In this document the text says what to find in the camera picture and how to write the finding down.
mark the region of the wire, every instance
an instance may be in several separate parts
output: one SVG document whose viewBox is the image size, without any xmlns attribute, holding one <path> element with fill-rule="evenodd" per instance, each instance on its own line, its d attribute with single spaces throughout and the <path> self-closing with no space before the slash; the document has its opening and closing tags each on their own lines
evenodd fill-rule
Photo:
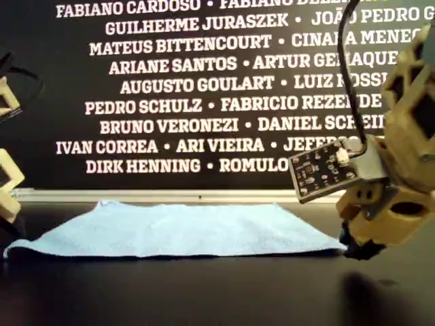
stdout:
<svg viewBox="0 0 435 326">
<path fill-rule="evenodd" d="M 36 80 L 38 82 L 38 88 L 36 89 L 36 91 L 25 101 L 25 102 L 21 102 L 22 104 L 20 105 L 19 109 L 22 109 L 24 107 L 26 107 L 26 105 L 34 100 L 35 98 L 37 98 L 41 92 L 44 90 L 44 82 L 42 81 L 42 79 L 39 78 L 39 76 L 35 73 L 32 73 L 31 71 L 24 69 L 24 68 L 19 68 L 19 67 L 15 67 L 12 66 L 9 70 L 10 73 L 17 73 L 20 75 L 24 75 L 27 76 L 29 78 L 32 78 L 34 80 Z"/>
<path fill-rule="evenodd" d="M 23 109 L 28 105 L 28 103 L 33 101 L 35 98 L 37 98 L 39 94 L 41 94 L 41 92 L 44 90 L 44 82 L 39 78 L 37 74 L 32 73 L 27 69 L 13 66 L 12 65 L 13 60 L 14 60 L 14 54 L 12 52 L 8 52 L 3 58 L 0 59 L 0 78 L 5 76 L 6 73 L 16 73 L 34 79 L 35 81 L 38 82 L 39 85 L 36 91 L 28 99 L 26 99 L 25 101 L 19 101 L 20 106 L 18 108 L 12 110 L 8 114 L 2 115 L 0 117 L 0 122 L 11 119 L 12 117 L 21 113 Z"/>
<path fill-rule="evenodd" d="M 352 153 L 350 155 L 351 158 L 361 156 L 367 151 L 367 138 L 364 133 L 364 122 L 362 120 L 362 116 L 360 113 L 356 91 L 355 88 L 353 87 L 353 83 L 349 76 L 349 70 L 347 68 L 347 61 L 345 56 L 345 49 L 343 45 L 343 34 L 347 21 L 350 19 L 350 17 L 353 14 L 353 11 L 355 10 L 355 8 L 358 6 L 359 3 L 360 0 L 350 0 L 350 2 L 347 4 L 345 8 L 345 11 L 343 12 L 343 17 L 341 18 L 340 24 L 338 26 L 337 52 L 338 52 L 338 58 L 340 59 L 340 72 L 341 75 L 343 76 L 343 81 L 345 83 L 347 96 L 349 97 L 349 103 L 351 105 L 351 111 L 352 111 L 353 120 L 355 122 L 355 127 L 357 129 L 358 136 L 362 143 L 361 150 L 357 153 Z"/>
</svg>

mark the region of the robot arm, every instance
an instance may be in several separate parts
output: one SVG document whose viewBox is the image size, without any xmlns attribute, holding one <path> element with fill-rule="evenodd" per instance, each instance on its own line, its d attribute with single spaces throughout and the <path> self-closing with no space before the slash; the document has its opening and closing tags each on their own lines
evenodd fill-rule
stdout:
<svg viewBox="0 0 435 326">
<path fill-rule="evenodd" d="M 358 2 L 352 0 L 348 7 L 355 9 Z M 290 158 L 301 203 L 346 190 L 336 204 L 346 257 L 370 259 L 386 247 L 401 245 L 434 215 L 433 25 L 424 26 L 398 55 L 383 85 L 389 107 L 383 139 L 360 135 L 361 141 L 336 141 Z M 353 96 L 351 85 L 347 93 Z"/>
<path fill-rule="evenodd" d="M 39 81 L 39 94 L 43 88 L 38 76 L 30 71 L 12 66 L 14 57 L 11 53 L 0 59 L 0 122 L 10 119 L 22 111 L 14 93 L 7 84 L 6 73 L 20 73 Z M 0 219 L 13 223 L 21 209 L 20 203 L 10 192 L 24 181 L 24 175 L 5 149 L 0 149 Z"/>
</svg>

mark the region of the white strip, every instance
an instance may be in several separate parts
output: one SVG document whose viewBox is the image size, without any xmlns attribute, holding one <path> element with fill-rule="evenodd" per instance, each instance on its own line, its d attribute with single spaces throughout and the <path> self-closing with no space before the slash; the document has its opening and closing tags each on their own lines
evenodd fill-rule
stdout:
<svg viewBox="0 0 435 326">
<path fill-rule="evenodd" d="M 344 192 L 312 202 L 335 203 Z M 291 203 L 298 202 L 294 190 L 35 190 L 16 188 L 11 195 L 20 202 L 207 202 Z"/>
</svg>

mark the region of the black table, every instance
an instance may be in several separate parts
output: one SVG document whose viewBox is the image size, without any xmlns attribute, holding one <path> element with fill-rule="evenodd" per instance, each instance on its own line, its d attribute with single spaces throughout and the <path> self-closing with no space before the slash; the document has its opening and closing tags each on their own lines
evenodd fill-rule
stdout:
<svg viewBox="0 0 435 326">
<path fill-rule="evenodd" d="M 26 204 L 30 238 L 93 204 Z M 336 236 L 334 205 L 285 205 Z M 330 255 L 3 262 L 0 325 L 435 325 L 435 223 L 370 261 Z"/>
</svg>

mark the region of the blue towel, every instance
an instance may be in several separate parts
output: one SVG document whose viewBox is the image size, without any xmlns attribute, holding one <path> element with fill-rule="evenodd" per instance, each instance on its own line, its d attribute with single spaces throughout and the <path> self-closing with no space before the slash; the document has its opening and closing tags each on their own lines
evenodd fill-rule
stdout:
<svg viewBox="0 0 435 326">
<path fill-rule="evenodd" d="M 345 249 L 276 204 L 133 206 L 105 200 L 27 248 L 63 257 L 237 256 Z"/>
</svg>

